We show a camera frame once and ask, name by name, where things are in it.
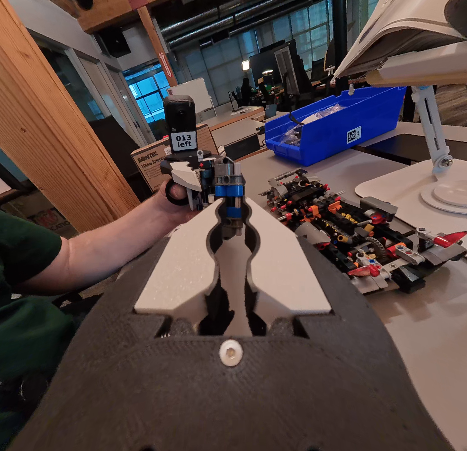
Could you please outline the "brown cardboard box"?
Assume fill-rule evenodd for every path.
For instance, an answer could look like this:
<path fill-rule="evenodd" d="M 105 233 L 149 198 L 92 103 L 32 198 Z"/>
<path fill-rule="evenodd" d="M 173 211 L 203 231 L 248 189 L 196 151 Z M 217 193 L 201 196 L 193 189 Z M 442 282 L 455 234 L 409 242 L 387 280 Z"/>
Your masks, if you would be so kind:
<path fill-rule="evenodd" d="M 197 125 L 197 140 L 199 148 L 211 151 L 214 155 L 218 154 L 218 148 L 206 123 Z M 160 163 L 168 154 L 171 154 L 168 135 L 131 153 L 134 163 L 153 192 L 158 191 L 163 181 L 169 178 L 168 175 L 162 174 L 160 170 Z"/>

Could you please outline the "black rectangular device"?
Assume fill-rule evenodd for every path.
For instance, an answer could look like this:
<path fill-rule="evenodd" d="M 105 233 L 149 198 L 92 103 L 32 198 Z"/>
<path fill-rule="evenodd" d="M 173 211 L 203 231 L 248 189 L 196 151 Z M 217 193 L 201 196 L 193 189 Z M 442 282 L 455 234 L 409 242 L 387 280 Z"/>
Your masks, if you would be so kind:
<path fill-rule="evenodd" d="M 242 160 L 260 150 L 260 141 L 257 133 L 239 139 L 232 144 L 231 158 L 234 161 Z"/>

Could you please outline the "large lego vehicle chassis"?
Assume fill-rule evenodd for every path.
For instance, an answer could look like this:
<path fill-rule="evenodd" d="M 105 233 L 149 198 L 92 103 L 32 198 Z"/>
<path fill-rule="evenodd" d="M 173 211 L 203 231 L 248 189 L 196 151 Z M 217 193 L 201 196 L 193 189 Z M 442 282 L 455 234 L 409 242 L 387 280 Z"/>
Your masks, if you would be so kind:
<path fill-rule="evenodd" d="M 466 231 L 398 232 L 390 226 L 396 206 L 375 197 L 349 203 L 305 169 L 280 174 L 268 185 L 260 196 L 273 217 L 311 243 L 362 294 L 393 286 L 411 294 L 448 261 L 466 257 Z"/>

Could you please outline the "black vertical pole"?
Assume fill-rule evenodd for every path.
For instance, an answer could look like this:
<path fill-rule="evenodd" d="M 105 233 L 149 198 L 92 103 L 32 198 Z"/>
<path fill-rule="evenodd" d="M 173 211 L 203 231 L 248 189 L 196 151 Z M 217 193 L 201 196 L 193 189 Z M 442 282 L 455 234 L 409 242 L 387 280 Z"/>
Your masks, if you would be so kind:
<path fill-rule="evenodd" d="M 332 0 L 335 70 L 347 54 L 347 0 Z"/>

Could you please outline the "lego sub-assembly with blue parts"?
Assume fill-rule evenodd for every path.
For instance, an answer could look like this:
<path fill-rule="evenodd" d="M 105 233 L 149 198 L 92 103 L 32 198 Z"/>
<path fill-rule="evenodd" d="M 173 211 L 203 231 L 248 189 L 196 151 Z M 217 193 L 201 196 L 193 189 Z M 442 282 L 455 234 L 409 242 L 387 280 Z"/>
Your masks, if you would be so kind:
<path fill-rule="evenodd" d="M 225 200 L 221 211 L 222 238 L 229 240 L 242 234 L 242 203 L 245 181 L 241 165 L 227 156 L 209 155 L 208 151 L 197 151 L 201 191 L 193 196 L 195 209 L 201 211 L 218 199 Z"/>

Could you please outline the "lego instruction booklet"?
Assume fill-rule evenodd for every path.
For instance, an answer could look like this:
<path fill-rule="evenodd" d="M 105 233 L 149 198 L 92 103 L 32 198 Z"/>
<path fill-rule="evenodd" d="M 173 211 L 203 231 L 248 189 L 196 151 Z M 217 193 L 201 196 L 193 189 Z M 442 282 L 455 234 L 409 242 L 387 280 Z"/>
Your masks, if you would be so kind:
<path fill-rule="evenodd" d="M 390 57 L 466 41 L 466 0 L 379 0 L 335 78 L 373 71 Z"/>

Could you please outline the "person's left forearm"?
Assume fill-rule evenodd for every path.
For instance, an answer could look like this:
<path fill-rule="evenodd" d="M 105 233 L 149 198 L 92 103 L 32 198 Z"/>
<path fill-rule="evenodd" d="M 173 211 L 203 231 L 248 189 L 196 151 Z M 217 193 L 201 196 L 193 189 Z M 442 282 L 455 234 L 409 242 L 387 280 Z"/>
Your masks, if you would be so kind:
<path fill-rule="evenodd" d="M 175 227 L 146 200 L 110 224 L 61 239 L 61 248 L 50 265 L 17 285 L 14 293 L 61 295 L 89 287 L 115 273 Z"/>

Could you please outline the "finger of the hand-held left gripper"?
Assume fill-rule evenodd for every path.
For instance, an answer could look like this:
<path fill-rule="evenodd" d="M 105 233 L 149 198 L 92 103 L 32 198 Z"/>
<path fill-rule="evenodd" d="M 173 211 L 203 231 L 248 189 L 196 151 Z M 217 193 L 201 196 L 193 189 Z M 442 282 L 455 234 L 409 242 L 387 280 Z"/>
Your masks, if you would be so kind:
<path fill-rule="evenodd" d="M 202 191 L 199 173 L 194 170 L 189 162 L 172 162 L 171 177 L 173 181 L 192 191 Z"/>

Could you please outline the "clear plastic parts bags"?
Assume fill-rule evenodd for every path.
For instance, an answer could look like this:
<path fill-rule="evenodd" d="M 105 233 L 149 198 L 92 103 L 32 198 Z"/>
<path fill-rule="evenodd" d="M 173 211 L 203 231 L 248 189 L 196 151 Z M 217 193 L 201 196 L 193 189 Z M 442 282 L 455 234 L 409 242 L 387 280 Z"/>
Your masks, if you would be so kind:
<path fill-rule="evenodd" d="M 279 140 L 280 144 L 289 144 L 293 146 L 300 146 L 301 143 L 301 137 L 302 137 L 302 130 L 305 125 L 308 125 L 312 122 L 318 121 L 320 119 L 323 119 L 327 116 L 333 115 L 341 110 L 346 109 L 345 106 L 340 105 L 340 104 L 335 104 L 331 107 L 328 107 L 326 109 L 320 110 L 302 121 L 298 121 L 292 113 L 289 113 L 289 120 L 293 123 L 292 128 L 287 130 L 284 135 L 281 137 Z"/>

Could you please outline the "cardboard box with red print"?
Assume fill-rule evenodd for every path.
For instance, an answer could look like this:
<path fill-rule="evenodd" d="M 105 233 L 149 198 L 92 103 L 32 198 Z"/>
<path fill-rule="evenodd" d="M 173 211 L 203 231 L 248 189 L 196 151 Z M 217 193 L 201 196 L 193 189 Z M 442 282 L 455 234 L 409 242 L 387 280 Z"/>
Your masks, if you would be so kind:
<path fill-rule="evenodd" d="M 67 239 L 79 234 L 55 205 L 39 191 L 10 200 L 1 205 L 1 209 L 10 215 L 33 222 Z"/>

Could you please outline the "white whiteboard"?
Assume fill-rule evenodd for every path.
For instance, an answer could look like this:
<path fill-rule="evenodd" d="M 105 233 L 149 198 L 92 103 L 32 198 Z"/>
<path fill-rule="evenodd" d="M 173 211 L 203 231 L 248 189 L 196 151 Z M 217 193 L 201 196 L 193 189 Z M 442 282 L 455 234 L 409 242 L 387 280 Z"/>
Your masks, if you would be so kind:
<path fill-rule="evenodd" d="M 214 108 L 212 98 L 203 78 L 190 80 L 167 89 L 168 95 L 189 96 L 195 104 L 196 114 Z"/>

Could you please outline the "person's green shirt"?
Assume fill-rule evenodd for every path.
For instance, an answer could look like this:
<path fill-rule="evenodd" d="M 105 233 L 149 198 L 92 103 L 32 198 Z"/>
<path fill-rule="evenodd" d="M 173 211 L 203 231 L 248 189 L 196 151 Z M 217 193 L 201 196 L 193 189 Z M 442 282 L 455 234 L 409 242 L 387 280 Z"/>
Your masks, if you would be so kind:
<path fill-rule="evenodd" d="M 21 384 L 49 381 L 75 334 L 72 317 L 51 302 L 39 297 L 11 297 L 16 286 L 50 266 L 61 246 L 61 238 L 54 232 L 1 211 L 1 450 L 27 421 Z"/>

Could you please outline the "white metal book stand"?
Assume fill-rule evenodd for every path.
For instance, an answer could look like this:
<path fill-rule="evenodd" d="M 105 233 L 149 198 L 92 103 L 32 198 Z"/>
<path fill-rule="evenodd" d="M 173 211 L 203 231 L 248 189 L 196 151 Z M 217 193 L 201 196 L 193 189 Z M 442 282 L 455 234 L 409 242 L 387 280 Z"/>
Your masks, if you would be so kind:
<path fill-rule="evenodd" d="M 435 233 L 466 231 L 467 163 L 450 154 L 433 90 L 433 85 L 466 82 L 466 45 L 390 57 L 366 74 L 372 86 L 412 87 L 430 159 L 364 182 L 355 192 L 392 203 L 401 221 Z"/>

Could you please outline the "person's left hand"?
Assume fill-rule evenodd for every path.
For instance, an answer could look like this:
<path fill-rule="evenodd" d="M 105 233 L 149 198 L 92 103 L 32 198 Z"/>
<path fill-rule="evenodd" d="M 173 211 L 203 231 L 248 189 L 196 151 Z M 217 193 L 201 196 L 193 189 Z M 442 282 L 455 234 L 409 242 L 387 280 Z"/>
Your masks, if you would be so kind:
<path fill-rule="evenodd" d="M 172 179 L 165 180 L 159 191 L 149 198 L 153 209 L 175 226 L 190 221 L 200 213 L 192 210 L 188 203 L 181 203 L 184 201 L 188 201 L 186 188 L 176 184 Z"/>

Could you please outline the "wooden support post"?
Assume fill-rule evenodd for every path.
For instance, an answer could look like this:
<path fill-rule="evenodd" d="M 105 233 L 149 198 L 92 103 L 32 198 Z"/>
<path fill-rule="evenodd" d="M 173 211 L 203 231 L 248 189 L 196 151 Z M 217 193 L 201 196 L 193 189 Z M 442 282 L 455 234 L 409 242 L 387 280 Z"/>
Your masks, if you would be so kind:
<path fill-rule="evenodd" d="M 8 0 L 0 0 L 1 149 L 78 232 L 122 217 L 134 192 Z"/>

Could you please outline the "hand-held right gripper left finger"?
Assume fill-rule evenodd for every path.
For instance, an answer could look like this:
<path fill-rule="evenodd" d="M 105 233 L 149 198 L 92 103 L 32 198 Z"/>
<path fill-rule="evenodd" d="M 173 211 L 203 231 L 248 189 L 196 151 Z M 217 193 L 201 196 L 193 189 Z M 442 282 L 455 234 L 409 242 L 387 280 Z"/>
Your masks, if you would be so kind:
<path fill-rule="evenodd" d="M 215 253 L 223 242 L 218 199 L 170 235 L 134 305 L 136 314 L 184 319 L 202 335 L 222 335 L 229 301 Z"/>

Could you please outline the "blue plastic bin with tag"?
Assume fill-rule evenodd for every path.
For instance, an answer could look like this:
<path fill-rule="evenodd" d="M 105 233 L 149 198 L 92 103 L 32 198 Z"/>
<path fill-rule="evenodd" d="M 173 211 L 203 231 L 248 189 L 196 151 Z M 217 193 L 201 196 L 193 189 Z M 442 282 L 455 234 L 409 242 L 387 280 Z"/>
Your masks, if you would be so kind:
<path fill-rule="evenodd" d="M 284 133 L 292 128 L 289 115 L 278 117 L 265 125 L 265 144 L 277 156 L 310 166 L 365 141 L 394 130 L 404 102 L 406 87 L 363 87 L 352 94 L 329 96 L 292 115 L 302 121 L 306 117 L 340 104 L 346 107 L 333 115 L 305 125 L 300 146 L 280 144 Z"/>

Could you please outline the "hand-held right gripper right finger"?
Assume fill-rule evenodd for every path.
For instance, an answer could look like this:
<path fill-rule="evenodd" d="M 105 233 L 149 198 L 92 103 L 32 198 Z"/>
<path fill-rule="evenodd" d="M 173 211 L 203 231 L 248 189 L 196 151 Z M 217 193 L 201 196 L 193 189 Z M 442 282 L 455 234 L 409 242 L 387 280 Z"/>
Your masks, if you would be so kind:
<path fill-rule="evenodd" d="M 329 315 L 332 307 L 294 232 L 246 197 L 245 310 L 252 336 L 265 336 L 278 319 Z"/>

